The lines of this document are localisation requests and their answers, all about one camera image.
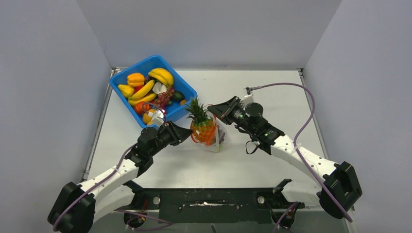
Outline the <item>orange toy pineapple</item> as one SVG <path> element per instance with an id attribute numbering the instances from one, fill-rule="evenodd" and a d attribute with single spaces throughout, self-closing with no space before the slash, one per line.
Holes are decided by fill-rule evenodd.
<path id="1" fill-rule="evenodd" d="M 193 140 L 196 143 L 205 143 L 209 146 L 215 130 L 215 123 L 207 114 L 205 106 L 196 97 L 191 98 L 190 102 L 185 104 L 185 110 L 189 112 L 187 118 L 191 119 Z"/>

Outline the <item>orange toy tangerine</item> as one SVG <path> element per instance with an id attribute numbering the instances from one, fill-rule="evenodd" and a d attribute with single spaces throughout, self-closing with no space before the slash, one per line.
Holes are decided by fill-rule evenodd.
<path id="1" fill-rule="evenodd" d="M 148 112 L 151 108 L 152 108 L 151 105 L 145 104 L 144 101 L 138 102 L 134 106 L 134 110 L 138 115 L 143 115 L 145 112 Z"/>

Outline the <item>yellow toy banana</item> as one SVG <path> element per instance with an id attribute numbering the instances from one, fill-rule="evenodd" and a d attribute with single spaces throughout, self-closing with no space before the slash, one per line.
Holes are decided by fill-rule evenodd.
<path id="1" fill-rule="evenodd" d="M 149 92 L 151 92 L 153 86 L 155 85 L 154 80 L 148 81 L 139 91 L 134 93 L 131 97 L 129 97 L 129 100 L 139 100 L 143 97 L 145 97 Z"/>
<path id="2" fill-rule="evenodd" d="M 157 97 L 156 93 L 151 93 L 149 95 L 146 95 L 138 100 L 132 100 L 131 98 L 128 99 L 128 103 L 131 106 L 135 106 L 136 104 L 140 103 L 140 102 L 150 102 L 152 100 L 154 100 Z"/>

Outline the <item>dark purple toy grapes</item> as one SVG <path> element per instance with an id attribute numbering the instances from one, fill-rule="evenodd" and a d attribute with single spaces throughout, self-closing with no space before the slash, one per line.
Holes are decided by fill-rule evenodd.
<path id="1" fill-rule="evenodd" d="M 225 128 L 224 128 L 223 126 L 218 125 L 218 126 L 217 126 L 217 129 L 218 129 L 218 136 L 219 136 L 219 139 L 224 138 L 224 137 L 225 137 L 225 135 L 226 135 Z"/>

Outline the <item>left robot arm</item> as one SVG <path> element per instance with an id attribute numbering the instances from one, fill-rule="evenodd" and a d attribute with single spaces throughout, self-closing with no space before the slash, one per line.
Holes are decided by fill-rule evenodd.
<path id="1" fill-rule="evenodd" d="M 179 145 L 191 134 L 191 129 L 171 121 L 144 128 L 116 165 L 82 183 L 64 185 L 47 218 L 53 231 L 87 233 L 100 218 L 131 204 L 137 193 L 133 180 L 149 169 L 157 153 Z"/>

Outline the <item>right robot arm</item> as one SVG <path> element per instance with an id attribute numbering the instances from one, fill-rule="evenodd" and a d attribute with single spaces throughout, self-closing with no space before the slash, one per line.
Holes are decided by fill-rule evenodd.
<path id="1" fill-rule="evenodd" d="M 263 107 L 252 102 L 242 106 L 238 97 L 208 106 L 207 109 L 222 123 L 234 124 L 241 133 L 250 136 L 253 144 L 267 154 L 279 158 L 312 178 L 299 184 L 284 179 L 274 188 L 273 200 L 279 207 L 292 202 L 320 206 L 330 216 L 342 219 L 362 196 L 354 167 L 348 162 L 338 164 L 295 144 L 280 129 L 263 117 Z"/>

